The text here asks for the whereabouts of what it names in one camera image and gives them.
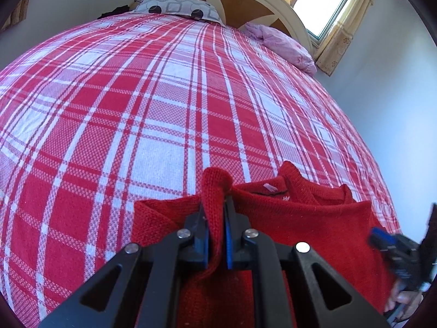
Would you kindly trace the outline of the person's right hand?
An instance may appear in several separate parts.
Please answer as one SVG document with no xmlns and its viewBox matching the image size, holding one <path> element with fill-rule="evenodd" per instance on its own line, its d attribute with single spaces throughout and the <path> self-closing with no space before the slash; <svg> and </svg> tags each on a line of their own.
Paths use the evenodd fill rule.
<svg viewBox="0 0 437 328">
<path fill-rule="evenodd" d="M 384 306 L 384 312 L 388 312 L 394 309 L 396 304 L 404 304 L 404 309 L 397 315 L 395 322 L 409 319 L 423 301 L 422 291 L 406 291 L 402 286 L 402 281 L 395 281 Z"/>
</svg>

